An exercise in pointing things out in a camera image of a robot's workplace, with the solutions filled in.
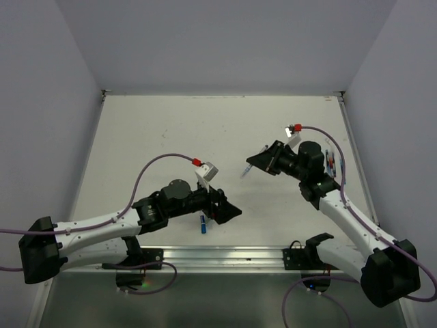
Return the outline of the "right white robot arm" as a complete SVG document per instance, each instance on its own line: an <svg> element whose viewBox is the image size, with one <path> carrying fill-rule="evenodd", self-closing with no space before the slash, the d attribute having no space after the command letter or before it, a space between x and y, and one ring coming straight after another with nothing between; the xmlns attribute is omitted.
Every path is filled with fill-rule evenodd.
<svg viewBox="0 0 437 328"><path fill-rule="evenodd" d="M343 245L329 233L306 240L303 258L308 266L316 269L329 264L343 271L379 308L420 288L414 245L406 239L397 241L367 218L358 221L352 215L354 205L341 198L340 185L324 171L325 158L318 143L304 141L294 152L276 141L246 161L273 176L284 173L297 179L303 198L352 241L351 247Z"/></svg>

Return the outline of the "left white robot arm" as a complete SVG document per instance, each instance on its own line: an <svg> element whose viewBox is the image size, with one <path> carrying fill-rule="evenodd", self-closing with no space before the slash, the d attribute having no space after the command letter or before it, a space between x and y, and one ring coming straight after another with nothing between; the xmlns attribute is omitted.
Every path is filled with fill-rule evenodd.
<svg viewBox="0 0 437 328"><path fill-rule="evenodd" d="M39 218L18 242L25 283L37 284L66 269L94 263L135 268L142 259L138 235L163 229L170 219L196 212L217 224L242 214L222 189L199 185L193 191L186 181L173 180L134 202L125 213L58 223L50 217Z"/></svg>

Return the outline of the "clear slim pen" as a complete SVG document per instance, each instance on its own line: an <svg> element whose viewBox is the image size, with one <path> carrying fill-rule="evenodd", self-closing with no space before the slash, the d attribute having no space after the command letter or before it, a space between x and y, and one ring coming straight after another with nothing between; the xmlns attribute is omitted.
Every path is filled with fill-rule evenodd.
<svg viewBox="0 0 437 328"><path fill-rule="evenodd" d="M264 152L265 150L267 150L268 149L268 145L264 145L262 148L261 148L261 150L259 151L259 153L262 153L262 152ZM244 169L244 171L241 173L241 175L240 175L240 179L243 179L249 172L250 172L250 170L252 169L252 165L251 164L248 164L247 166L246 166L246 168Z"/></svg>

